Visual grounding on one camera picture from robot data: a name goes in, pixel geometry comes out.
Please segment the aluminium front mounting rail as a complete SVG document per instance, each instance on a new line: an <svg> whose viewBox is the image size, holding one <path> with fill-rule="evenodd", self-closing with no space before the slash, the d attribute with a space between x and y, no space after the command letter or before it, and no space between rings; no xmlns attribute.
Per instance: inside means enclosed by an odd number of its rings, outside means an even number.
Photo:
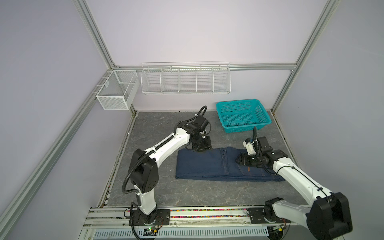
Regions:
<svg viewBox="0 0 384 240"><path fill-rule="evenodd" d="M263 206L214 206L214 207L162 207L170 209L171 219L167 226L149 225L134 226L147 229L152 226L162 228L198 228L198 227L250 227L250 226L278 226L281 224L251 224L246 214L248 208ZM89 210L82 229L129 229L131 217L130 207L122 208L92 208ZM291 221L287 226L298 226L299 223L289 217L282 218Z"/></svg>

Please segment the dark blue denim trousers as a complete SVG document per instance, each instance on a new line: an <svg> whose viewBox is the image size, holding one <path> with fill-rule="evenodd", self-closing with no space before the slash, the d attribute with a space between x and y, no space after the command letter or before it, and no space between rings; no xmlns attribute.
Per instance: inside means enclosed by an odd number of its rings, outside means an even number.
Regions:
<svg viewBox="0 0 384 240"><path fill-rule="evenodd" d="M219 182L285 181L283 177L272 176L264 169L237 164L237 157L245 152L232 147L205 152L182 149L178 152L176 179Z"/></svg>

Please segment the teal plastic basket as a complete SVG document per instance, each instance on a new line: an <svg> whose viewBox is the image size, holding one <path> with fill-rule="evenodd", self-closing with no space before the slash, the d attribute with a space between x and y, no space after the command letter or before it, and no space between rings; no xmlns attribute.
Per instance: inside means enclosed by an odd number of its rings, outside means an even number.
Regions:
<svg viewBox="0 0 384 240"><path fill-rule="evenodd" d="M225 133L258 130L270 125L272 120L259 100L219 102L217 113Z"/></svg>

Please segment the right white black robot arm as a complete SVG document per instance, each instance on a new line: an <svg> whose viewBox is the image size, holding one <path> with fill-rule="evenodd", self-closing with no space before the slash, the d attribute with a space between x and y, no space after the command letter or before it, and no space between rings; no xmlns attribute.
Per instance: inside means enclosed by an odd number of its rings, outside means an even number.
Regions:
<svg viewBox="0 0 384 240"><path fill-rule="evenodd" d="M274 150L266 137L253 136L243 142L247 153L240 154L240 166L258 167L271 176L284 178L307 202L307 206L292 204L277 197L265 202L261 213L249 209L250 218L263 217L268 223L289 220L307 228L317 240L333 240L352 232L353 223L348 198L325 188L281 150Z"/></svg>

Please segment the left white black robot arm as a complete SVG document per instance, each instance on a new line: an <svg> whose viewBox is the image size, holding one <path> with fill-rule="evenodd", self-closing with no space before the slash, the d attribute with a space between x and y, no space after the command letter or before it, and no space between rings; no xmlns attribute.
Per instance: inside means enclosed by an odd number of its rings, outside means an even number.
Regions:
<svg viewBox="0 0 384 240"><path fill-rule="evenodd" d="M132 155L130 167L122 183L122 193L134 193L137 197L136 210L131 210L131 222L138 220L144 225L153 224L158 214L154 188L159 181L159 167L180 147L189 151L204 152L212 148L211 123L205 118L208 107L203 106L194 117L179 121L173 132L156 145L146 149L137 149Z"/></svg>

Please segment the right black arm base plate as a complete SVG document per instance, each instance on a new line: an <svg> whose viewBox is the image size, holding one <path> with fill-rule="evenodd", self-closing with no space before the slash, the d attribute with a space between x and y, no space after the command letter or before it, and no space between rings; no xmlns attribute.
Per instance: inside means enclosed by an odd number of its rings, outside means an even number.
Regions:
<svg viewBox="0 0 384 240"><path fill-rule="evenodd" d="M248 208L246 214L249 216L251 224L290 224L291 221L278 218L274 214L271 216L264 213L264 207Z"/></svg>

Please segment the small white mesh wall basket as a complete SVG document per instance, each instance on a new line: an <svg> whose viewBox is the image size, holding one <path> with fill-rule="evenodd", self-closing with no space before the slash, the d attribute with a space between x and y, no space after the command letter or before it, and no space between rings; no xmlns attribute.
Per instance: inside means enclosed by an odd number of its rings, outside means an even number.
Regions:
<svg viewBox="0 0 384 240"><path fill-rule="evenodd" d="M96 97L104 110L129 111L139 86L136 71L112 70Z"/></svg>

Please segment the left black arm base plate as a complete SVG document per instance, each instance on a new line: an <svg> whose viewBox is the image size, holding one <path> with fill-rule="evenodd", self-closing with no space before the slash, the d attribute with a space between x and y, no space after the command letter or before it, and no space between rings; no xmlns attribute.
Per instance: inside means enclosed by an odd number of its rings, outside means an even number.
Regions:
<svg viewBox="0 0 384 240"><path fill-rule="evenodd" d="M155 209L150 214L144 214L140 209L133 209L129 224L134 226L149 226L170 224L171 210L170 209Z"/></svg>

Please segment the aluminium frame back crossbar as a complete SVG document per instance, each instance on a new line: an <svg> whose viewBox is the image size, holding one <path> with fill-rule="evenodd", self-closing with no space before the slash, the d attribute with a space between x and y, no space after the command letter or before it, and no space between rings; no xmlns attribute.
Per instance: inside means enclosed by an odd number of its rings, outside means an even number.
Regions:
<svg viewBox="0 0 384 240"><path fill-rule="evenodd" d="M296 63L231 64L228 62L142 63L138 66L115 66L114 70L141 72L143 69L224 69L230 71L293 71Z"/></svg>

